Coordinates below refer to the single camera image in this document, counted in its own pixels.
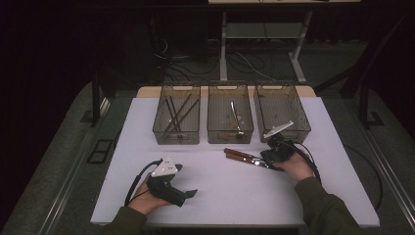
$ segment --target black wall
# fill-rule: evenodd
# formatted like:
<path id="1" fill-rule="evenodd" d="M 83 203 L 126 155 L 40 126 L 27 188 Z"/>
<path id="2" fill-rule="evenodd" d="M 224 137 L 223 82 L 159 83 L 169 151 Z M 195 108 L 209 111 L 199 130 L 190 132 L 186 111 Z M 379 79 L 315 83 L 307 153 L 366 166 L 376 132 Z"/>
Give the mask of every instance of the black wall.
<path id="1" fill-rule="evenodd" d="M 70 1 L 2 1 L 1 227 L 89 81 Z"/>

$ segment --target metal tool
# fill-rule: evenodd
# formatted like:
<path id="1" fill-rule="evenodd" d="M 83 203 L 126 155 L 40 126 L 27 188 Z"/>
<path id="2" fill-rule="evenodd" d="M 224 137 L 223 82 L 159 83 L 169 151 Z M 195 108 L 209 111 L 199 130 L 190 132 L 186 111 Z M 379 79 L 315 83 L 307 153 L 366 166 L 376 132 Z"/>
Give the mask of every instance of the metal tool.
<path id="1" fill-rule="evenodd" d="M 244 137 L 244 132 L 241 131 L 241 127 L 239 126 L 239 120 L 238 120 L 238 116 L 236 115 L 236 108 L 235 108 L 233 101 L 231 101 L 231 109 L 232 109 L 233 117 L 236 122 L 236 127 L 238 128 L 238 134 L 236 134 L 236 138 L 242 139 Z"/>
<path id="2" fill-rule="evenodd" d="M 253 155 L 249 155 L 246 153 L 242 153 L 236 150 L 225 148 L 224 151 L 226 154 L 227 159 L 236 160 L 242 163 L 250 164 L 250 165 L 257 165 L 269 169 L 274 169 L 278 171 L 283 171 L 282 168 L 274 167 L 273 165 L 266 164 L 262 158 L 255 157 Z"/>

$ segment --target metal rod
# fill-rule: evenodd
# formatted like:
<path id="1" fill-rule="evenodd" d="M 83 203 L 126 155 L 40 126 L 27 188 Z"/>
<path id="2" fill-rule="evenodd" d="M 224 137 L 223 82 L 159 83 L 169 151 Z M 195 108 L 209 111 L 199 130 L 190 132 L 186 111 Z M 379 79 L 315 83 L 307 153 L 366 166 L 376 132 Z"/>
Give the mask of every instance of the metal rod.
<path id="1" fill-rule="evenodd" d="M 168 112 L 170 113 L 170 117 L 171 117 L 171 122 L 170 122 L 170 124 L 169 124 L 169 125 L 171 125 L 171 124 L 173 123 L 173 125 L 174 125 L 174 130 L 175 130 L 175 131 L 177 131 L 177 125 L 176 125 L 176 122 L 174 121 L 174 115 L 173 115 L 173 113 L 171 112 L 171 107 L 170 107 L 170 104 L 168 103 L 168 100 L 167 100 L 167 99 L 165 99 L 165 102 L 167 103 Z"/>
<path id="2" fill-rule="evenodd" d="M 238 117 L 236 115 L 236 109 L 235 106 L 233 104 L 233 101 L 231 101 L 231 108 L 232 108 L 232 114 L 234 115 L 235 121 L 236 121 L 236 126 L 238 128 L 238 131 L 241 131 L 241 127 L 239 126 L 239 121 L 238 121 Z"/>
<path id="3" fill-rule="evenodd" d="M 196 101 L 195 101 L 195 103 L 193 103 L 193 105 L 189 108 L 189 110 L 183 115 L 183 117 L 179 120 L 179 123 L 181 123 L 182 121 L 183 121 L 183 119 L 187 116 L 187 115 L 189 115 L 189 113 L 192 111 L 192 109 L 193 109 L 193 107 L 195 107 L 196 106 L 196 104 L 198 104 L 198 102 L 199 102 L 199 99 L 197 99 Z"/>
<path id="4" fill-rule="evenodd" d="M 189 99 L 190 99 L 190 96 L 191 96 L 192 94 L 189 94 L 188 96 L 187 96 L 187 98 L 186 98 L 186 100 L 184 101 L 184 103 L 183 103 L 183 105 L 180 107 L 180 109 L 179 109 L 179 111 L 177 112 L 177 115 L 179 116 L 180 115 L 180 112 L 183 110 L 183 107 L 186 105 L 186 103 L 189 101 Z M 164 132 L 167 132 L 169 129 L 170 129 L 170 127 L 171 127 L 171 123 L 169 123 L 168 124 L 168 126 L 165 128 L 165 130 L 164 130 Z"/>
<path id="5" fill-rule="evenodd" d="M 168 98 L 170 100 L 171 108 L 173 109 L 173 113 L 174 113 L 174 120 L 173 121 L 175 121 L 176 127 L 179 129 L 179 131 L 181 131 L 179 120 L 177 118 L 176 108 L 174 107 L 173 98 L 171 98 L 171 96 L 168 96 Z"/>

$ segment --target white table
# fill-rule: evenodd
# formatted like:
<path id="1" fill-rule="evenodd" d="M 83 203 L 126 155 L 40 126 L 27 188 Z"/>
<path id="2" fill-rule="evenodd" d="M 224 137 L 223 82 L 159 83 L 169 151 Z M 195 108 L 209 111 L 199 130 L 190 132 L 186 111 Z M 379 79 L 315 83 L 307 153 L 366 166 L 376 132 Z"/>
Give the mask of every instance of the white table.
<path id="1" fill-rule="evenodd" d="M 171 156 L 184 167 L 171 181 L 181 191 L 198 189 L 195 198 L 182 208 L 158 209 L 148 219 L 149 226 L 215 227 L 298 227 L 303 226 L 295 183 L 284 172 L 244 164 L 225 158 L 224 148 L 259 156 L 268 149 L 260 143 L 254 102 L 253 140 L 249 145 L 210 145 L 207 106 L 202 95 L 201 141 L 199 145 L 158 145 L 152 132 L 158 98 L 133 100 L 124 128 L 102 187 L 91 222 L 113 220 L 135 176 L 148 163 Z M 304 145 L 319 168 L 323 186 L 342 198 L 357 223 L 379 226 L 376 215 L 357 177 L 329 115 L 317 97 L 301 97 L 311 125 Z"/>

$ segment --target transparent bin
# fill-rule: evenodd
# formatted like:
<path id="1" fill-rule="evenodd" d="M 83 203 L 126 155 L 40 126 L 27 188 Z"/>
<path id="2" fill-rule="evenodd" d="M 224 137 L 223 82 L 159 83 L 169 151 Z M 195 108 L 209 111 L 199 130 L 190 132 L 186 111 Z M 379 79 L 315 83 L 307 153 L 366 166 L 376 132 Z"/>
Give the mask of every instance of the transparent bin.
<path id="1" fill-rule="evenodd" d="M 158 144 L 199 144 L 200 105 L 199 82 L 165 82 L 153 125 Z"/>
<path id="2" fill-rule="evenodd" d="M 257 81 L 254 92 L 255 111 L 261 142 L 274 126 L 294 123 L 281 131 L 288 140 L 302 143 L 311 131 L 299 94 L 290 81 Z"/>
<path id="3" fill-rule="evenodd" d="M 211 81 L 208 87 L 207 139 L 210 144 L 249 144 L 254 124 L 245 81 Z"/>

